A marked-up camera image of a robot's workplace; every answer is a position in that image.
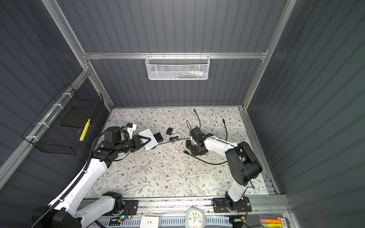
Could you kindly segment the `white network switch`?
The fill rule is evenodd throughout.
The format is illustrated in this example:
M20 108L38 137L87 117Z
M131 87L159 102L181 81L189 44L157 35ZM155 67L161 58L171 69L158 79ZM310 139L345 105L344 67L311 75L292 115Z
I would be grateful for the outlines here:
M153 149L155 146L158 145L158 142L150 129L145 129L141 131L138 135L140 137L143 147L146 150Z

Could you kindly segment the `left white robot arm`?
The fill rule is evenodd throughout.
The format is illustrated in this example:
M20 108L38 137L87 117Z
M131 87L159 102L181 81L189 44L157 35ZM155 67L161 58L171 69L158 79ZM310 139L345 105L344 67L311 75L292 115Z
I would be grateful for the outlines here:
M124 127L109 127L97 136L82 170L46 207L37 208L32 216L32 227L86 228L106 213L123 213L123 197L116 192L106 192L100 199L81 210L79 206L97 179L113 162L119 160L119 154L131 154L141 148L149 150L157 146L149 129L138 135L133 131L133 124L128 123Z

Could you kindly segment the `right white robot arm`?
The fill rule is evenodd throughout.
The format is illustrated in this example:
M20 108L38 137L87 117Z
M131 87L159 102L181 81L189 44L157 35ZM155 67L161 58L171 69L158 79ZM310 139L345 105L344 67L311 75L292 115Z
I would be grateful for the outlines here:
M218 163L218 165L228 164L233 178L225 194L226 204L234 205L241 202L247 191L247 185L262 172L262 166L250 145L245 141L233 143L219 139L213 134L204 134L199 127L191 129L189 136L188 151L184 151L186 155L210 165L214 164L200 159L199 156L214 152L226 159Z

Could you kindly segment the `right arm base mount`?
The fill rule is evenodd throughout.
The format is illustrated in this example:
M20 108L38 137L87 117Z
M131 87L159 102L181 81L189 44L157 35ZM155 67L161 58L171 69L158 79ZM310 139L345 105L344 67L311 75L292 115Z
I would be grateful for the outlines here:
M248 197L244 196L238 202L233 202L228 198L213 198L211 200L215 213L248 213L252 212L252 206Z

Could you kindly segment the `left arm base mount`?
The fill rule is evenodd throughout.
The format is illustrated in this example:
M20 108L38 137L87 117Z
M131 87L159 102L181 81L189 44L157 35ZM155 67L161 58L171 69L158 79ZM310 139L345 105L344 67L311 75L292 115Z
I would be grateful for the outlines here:
M111 212L111 214L124 217L135 216L138 210L138 203L139 201L137 200L125 200L123 201L123 208L116 212Z

